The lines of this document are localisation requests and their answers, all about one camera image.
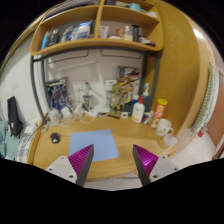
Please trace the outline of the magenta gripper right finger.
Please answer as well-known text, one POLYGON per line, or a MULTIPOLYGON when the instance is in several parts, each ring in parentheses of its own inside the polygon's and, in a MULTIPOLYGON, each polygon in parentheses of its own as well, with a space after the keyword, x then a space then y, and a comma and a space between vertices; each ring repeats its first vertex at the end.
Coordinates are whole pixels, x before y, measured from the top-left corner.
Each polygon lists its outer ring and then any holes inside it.
POLYGON ((133 145, 132 154, 139 179, 143 186, 168 176, 178 170, 177 166, 167 156, 158 157, 138 145, 133 145))

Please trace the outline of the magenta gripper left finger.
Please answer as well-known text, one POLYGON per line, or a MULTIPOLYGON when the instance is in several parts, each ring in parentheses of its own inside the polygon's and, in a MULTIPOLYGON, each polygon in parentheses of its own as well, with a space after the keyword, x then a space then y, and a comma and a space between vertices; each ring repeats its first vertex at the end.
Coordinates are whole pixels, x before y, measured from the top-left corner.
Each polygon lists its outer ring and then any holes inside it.
POLYGON ((94 145, 84 147, 70 156, 58 157, 47 171, 83 187, 94 156, 94 145))

